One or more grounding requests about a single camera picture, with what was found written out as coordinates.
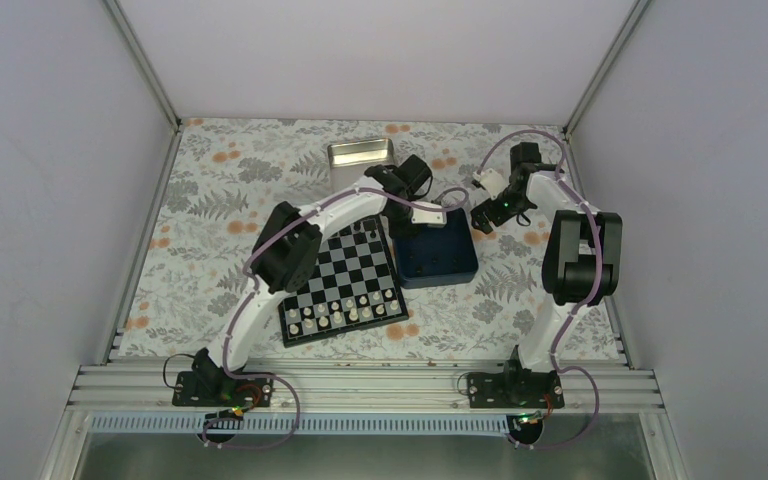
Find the dark blue piece box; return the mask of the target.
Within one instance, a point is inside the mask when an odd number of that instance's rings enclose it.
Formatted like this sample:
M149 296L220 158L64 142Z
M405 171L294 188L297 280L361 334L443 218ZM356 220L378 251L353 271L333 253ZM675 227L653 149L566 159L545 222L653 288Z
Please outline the dark blue piece box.
M463 209L448 212L442 227L422 225L413 237L393 238L392 246L398 280L404 289L470 283L479 269Z

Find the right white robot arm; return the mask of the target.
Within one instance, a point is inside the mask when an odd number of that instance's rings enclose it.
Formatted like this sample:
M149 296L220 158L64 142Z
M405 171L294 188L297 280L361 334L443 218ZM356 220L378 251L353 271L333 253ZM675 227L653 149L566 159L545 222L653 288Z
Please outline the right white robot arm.
M616 290L623 223L603 212L567 184L559 166L542 160L533 142L510 150L510 174L478 172L473 183L490 197L471 211L471 224L484 234L536 210L552 223L541 279L544 306L525 339L499 374L479 380L474 393L495 403L525 407L539 394L560 389L557 355L580 309L595 306Z

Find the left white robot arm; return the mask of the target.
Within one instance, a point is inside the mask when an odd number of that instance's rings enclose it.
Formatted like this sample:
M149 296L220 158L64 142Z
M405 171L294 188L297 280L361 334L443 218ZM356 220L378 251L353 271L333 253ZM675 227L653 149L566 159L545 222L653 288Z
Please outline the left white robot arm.
M240 301L226 325L195 354L192 371L199 392L215 405L230 402L258 331L278 304L306 285L321 243L366 217L384 214L399 226L413 213L439 215L437 207L417 203L418 190L432 179L425 161L411 156L401 165L374 165L354 183L303 206L286 201L274 207L242 273L247 277Z

